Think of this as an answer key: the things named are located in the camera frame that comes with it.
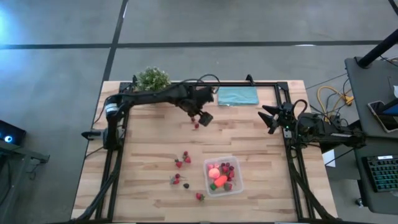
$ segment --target concrete floor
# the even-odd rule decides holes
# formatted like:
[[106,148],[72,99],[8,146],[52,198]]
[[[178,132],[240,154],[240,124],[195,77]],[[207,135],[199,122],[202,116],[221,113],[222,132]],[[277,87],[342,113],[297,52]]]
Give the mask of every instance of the concrete floor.
[[[110,44],[121,5],[122,0],[2,0],[0,45]],[[130,0],[119,43],[381,40],[397,20],[385,0]],[[258,80],[299,79],[314,86],[344,74],[345,58],[373,47],[117,49],[109,79],[130,80],[156,66],[173,80],[204,73],[241,80],[250,73]],[[397,47],[385,54],[396,55]],[[26,178],[15,223],[69,219],[87,145],[80,133],[91,127],[108,56],[109,49],[0,50],[0,119],[27,130],[29,149],[51,155],[34,181]],[[346,79],[323,85],[340,90]],[[308,89],[317,108],[318,87]],[[354,106],[340,112],[349,122],[358,118]],[[356,207],[356,182],[329,173],[340,218],[394,223],[396,216]]]

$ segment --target green plant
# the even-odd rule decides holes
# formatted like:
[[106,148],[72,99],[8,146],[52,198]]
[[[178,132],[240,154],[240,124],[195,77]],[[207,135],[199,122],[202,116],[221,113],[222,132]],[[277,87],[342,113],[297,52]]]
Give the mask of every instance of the green plant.
[[144,72],[138,73],[137,76],[137,87],[140,91],[157,91],[170,85],[169,74],[156,67],[147,68]]

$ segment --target wooden table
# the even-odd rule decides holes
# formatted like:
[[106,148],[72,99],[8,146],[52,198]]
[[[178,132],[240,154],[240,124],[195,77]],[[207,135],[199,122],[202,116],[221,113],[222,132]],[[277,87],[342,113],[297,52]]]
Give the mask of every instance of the wooden table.
[[[292,102],[307,100],[303,81],[288,81]],[[104,99],[116,94],[119,82],[104,82],[96,110]],[[257,111],[261,105],[276,105],[274,89],[257,88],[260,103],[256,106],[225,107],[215,102],[204,111],[214,116],[207,126],[194,130],[190,118],[181,109],[162,103],[135,106],[124,147],[114,222],[272,222],[295,221],[294,200],[281,130],[268,134]],[[303,109],[297,105],[296,114]],[[105,116],[94,128],[106,127]],[[89,143],[87,153],[102,146],[100,140]],[[177,169],[174,159],[188,151],[191,164]],[[243,173],[244,191],[223,197],[207,196],[204,202],[195,193],[207,195],[203,161],[235,156]],[[84,163],[72,218],[78,217],[100,189],[106,151],[88,157]],[[321,151],[303,150],[310,188],[320,203],[337,216]],[[170,176],[179,173],[190,188],[170,185]],[[301,193],[304,214],[307,214]],[[105,200],[103,216],[108,211]]]

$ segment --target black keyboard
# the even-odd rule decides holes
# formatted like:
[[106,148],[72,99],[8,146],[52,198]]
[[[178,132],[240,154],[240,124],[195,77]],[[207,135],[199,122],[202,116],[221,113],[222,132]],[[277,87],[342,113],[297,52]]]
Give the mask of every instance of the black keyboard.
[[364,157],[363,162],[375,192],[398,190],[398,155]]

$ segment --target teal towel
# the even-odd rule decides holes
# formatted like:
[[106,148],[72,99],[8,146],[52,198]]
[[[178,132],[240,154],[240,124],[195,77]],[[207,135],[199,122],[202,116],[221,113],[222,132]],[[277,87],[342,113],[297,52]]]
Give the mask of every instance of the teal towel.
[[218,104],[223,106],[257,105],[259,97],[256,87],[220,87]]

